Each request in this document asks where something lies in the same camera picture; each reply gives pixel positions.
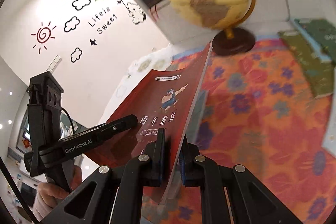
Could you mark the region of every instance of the red sun drawing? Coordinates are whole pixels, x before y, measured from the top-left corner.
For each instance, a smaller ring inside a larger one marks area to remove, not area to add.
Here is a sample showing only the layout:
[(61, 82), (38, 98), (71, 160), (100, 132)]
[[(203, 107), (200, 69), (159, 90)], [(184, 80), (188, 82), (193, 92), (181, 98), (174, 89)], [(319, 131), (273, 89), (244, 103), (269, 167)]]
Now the red sun drawing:
[(32, 34), (31, 34), (31, 35), (35, 35), (35, 36), (36, 36), (37, 42), (39, 43), (39, 54), (40, 54), (40, 52), (41, 52), (42, 44), (46, 43), (50, 38), (55, 39), (55, 37), (52, 37), (52, 36), (51, 36), (51, 31), (52, 31), (53, 29), (55, 29), (56, 26), (53, 27), (52, 29), (50, 29), (50, 28), (49, 28), (50, 24), (51, 24), (51, 21), (49, 21), (49, 24), (48, 24), (47, 27), (43, 27), (43, 22), (41, 22), (41, 26), (42, 26), (42, 27), (37, 31), (37, 33), (32, 33)]

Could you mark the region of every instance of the finger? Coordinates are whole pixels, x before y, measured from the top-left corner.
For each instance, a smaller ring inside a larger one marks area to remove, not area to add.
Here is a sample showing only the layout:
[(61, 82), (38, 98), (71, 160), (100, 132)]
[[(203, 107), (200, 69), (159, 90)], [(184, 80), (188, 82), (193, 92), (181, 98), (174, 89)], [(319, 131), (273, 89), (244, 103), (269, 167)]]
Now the finger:
[(71, 189), (75, 190), (82, 183), (82, 181), (82, 169), (79, 166), (75, 165), (73, 169), (73, 179), (70, 185)]
[(57, 206), (56, 199), (65, 199), (69, 195), (66, 190), (53, 183), (40, 183), (38, 185), (38, 192), (44, 202), (51, 208), (55, 208)]

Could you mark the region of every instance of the orange tablecloth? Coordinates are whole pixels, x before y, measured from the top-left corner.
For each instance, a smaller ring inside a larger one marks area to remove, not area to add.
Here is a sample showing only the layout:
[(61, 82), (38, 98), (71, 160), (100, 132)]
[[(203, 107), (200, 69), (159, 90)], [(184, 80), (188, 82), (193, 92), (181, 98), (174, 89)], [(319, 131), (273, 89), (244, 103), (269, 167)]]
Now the orange tablecloth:
[[(197, 53), (174, 60), (185, 67)], [(313, 99), (281, 40), (258, 41), (231, 57), (212, 54), (197, 145), (219, 165), (245, 165), (302, 222), (323, 223), (336, 204), (336, 159), (321, 147), (331, 96)], [(143, 199), (154, 224), (201, 223), (199, 188), (182, 187), (165, 206)]]

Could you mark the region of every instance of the metal screw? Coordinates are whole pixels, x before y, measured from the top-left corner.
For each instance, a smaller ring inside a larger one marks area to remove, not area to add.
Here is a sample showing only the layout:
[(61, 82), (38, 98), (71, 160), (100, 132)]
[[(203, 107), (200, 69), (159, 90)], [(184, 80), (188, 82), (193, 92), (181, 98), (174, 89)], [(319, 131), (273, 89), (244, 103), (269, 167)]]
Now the metal screw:
[(197, 155), (195, 157), (195, 160), (199, 161), (199, 162), (204, 162), (205, 161), (205, 157), (203, 155)]
[(149, 156), (144, 154), (144, 155), (140, 155), (139, 158), (138, 158), (140, 161), (146, 161), (149, 159)]
[(245, 166), (238, 164), (238, 165), (236, 165), (235, 169), (236, 169), (237, 172), (243, 173), (245, 171)]
[(101, 174), (105, 174), (105, 173), (107, 173), (109, 171), (109, 167), (106, 166), (106, 165), (103, 165), (103, 166), (99, 167), (98, 171)]

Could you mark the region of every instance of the dark brown globe base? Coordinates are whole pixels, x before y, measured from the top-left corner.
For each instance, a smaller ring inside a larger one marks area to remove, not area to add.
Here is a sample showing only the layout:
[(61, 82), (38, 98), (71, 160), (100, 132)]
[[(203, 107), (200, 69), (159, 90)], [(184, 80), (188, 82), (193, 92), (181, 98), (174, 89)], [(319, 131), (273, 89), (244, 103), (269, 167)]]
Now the dark brown globe base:
[(248, 52), (255, 45), (255, 37), (243, 28), (233, 28), (234, 37), (227, 38), (226, 32), (221, 31), (212, 40), (213, 51), (220, 56)]

